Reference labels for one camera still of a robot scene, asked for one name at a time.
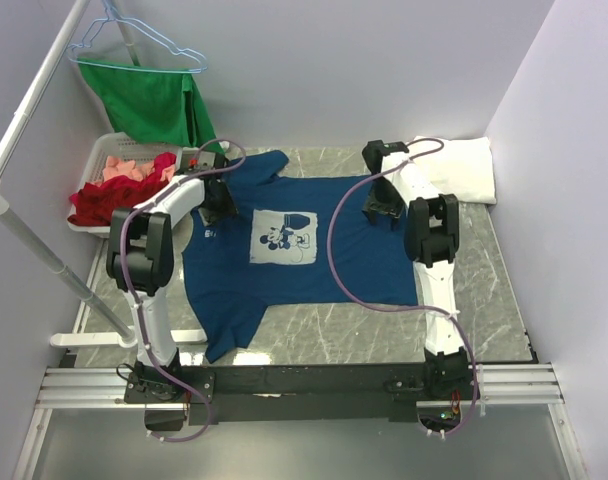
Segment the blue mickey t shirt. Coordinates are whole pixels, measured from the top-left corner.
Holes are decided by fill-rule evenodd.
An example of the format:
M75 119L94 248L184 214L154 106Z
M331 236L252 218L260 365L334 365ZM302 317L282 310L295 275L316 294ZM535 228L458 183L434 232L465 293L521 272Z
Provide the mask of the blue mickey t shirt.
M358 177L281 176L287 155L250 156L226 176L238 214L213 226L191 214L183 252L188 302L215 362L247 347L270 306L418 302L404 230L368 222L365 187L343 196Z

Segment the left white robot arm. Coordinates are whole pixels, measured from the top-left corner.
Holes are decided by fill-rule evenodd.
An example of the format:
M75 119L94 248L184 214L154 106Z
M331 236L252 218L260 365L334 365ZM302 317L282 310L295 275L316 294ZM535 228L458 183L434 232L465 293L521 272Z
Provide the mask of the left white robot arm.
M237 214L223 180L230 164L221 153L196 153L150 199L112 214L106 270L132 314L137 341L132 372L163 402L177 399L184 388L167 302L175 268L172 230L193 210L208 226Z

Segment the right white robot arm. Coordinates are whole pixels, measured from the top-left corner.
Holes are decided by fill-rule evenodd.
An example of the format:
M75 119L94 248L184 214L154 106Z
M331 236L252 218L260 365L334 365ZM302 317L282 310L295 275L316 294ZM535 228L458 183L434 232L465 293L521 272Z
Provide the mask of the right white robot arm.
M422 387L444 399L467 380L468 356L455 321L454 263L460 246L459 201L445 194L422 173L415 160L444 147L413 153L402 141L372 140L362 157L373 181L363 213L374 225L379 216L396 227L402 218L404 250L419 279L425 310L426 340Z

